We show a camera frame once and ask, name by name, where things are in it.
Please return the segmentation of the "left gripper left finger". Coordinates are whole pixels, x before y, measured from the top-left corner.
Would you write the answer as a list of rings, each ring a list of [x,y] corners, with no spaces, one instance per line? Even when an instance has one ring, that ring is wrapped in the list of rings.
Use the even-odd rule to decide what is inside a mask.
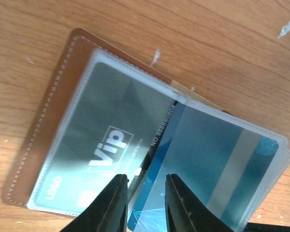
[[[62,230],[64,232],[125,232],[128,218],[128,178],[117,174],[96,199]]]

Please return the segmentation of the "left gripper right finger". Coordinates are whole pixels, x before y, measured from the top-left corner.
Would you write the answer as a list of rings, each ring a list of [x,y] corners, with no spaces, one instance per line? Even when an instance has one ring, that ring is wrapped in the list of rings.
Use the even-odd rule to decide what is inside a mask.
[[[169,232],[231,232],[176,174],[165,182],[165,214]]]

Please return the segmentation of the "blue credit card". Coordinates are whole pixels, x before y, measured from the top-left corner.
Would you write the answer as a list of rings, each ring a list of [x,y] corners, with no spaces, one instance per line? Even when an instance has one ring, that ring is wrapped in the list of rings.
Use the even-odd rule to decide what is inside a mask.
[[[178,175],[202,204],[235,232],[286,138],[179,104],[164,132],[132,209],[128,228],[164,232],[165,182]]]

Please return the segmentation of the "black VIP card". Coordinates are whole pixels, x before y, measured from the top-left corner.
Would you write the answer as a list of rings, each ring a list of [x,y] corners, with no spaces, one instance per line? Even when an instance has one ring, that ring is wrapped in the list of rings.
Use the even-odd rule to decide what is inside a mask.
[[[116,174],[134,178],[174,100],[123,66],[95,62],[58,130],[29,208],[80,213]]]

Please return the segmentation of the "brown leather card holder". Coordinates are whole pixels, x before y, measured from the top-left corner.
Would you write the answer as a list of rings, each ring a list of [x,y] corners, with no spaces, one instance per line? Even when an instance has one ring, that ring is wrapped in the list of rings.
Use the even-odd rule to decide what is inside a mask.
[[[136,200],[140,194],[142,185],[146,180],[149,167],[151,166],[154,155],[157,152],[167,125],[171,120],[175,108],[179,104],[205,112],[226,121],[234,121],[240,125],[247,125],[256,130],[286,138],[283,135],[233,116],[231,113],[211,103],[170,77],[153,69],[152,66],[137,60],[85,29],[76,28],[70,33],[67,39],[67,43],[53,71],[49,86],[45,91],[35,119],[32,122],[22,147],[14,159],[7,176],[2,191],[2,199],[7,204],[72,217],[73,220],[87,209],[86,207],[80,213],[45,211],[40,208],[29,208],[28,204],[31,197],[35,196],[37,192],[36,188],[41,184],[42,178],[48,168],[50,151],[56,142],[58,130],[63,125],[75,93],[79,89],[92,65],[97,61],[102,61],[110,65],[123,66],[125,69],[137,72],[139,74],[138,80],[140,82],[174,100],[164,121],[161,123],[141,166],[135,172],[134,178],[128,178],[127,176],[128,218],[126,231],[132,232],[128,228],[128,221],[132,209],[134,208]],[[248,209],[249,219],[247,220],[242,232],[290,232],[289,226],[276,226],[250,222],[251,216],[255,213],[257,208],[268,195],[269,191],[273,188],[277,180],[290,164],[290,150],[288,145],[289,142],[286,138],[285,147],[277,152],[270,167],[266,171],[250,203]]]

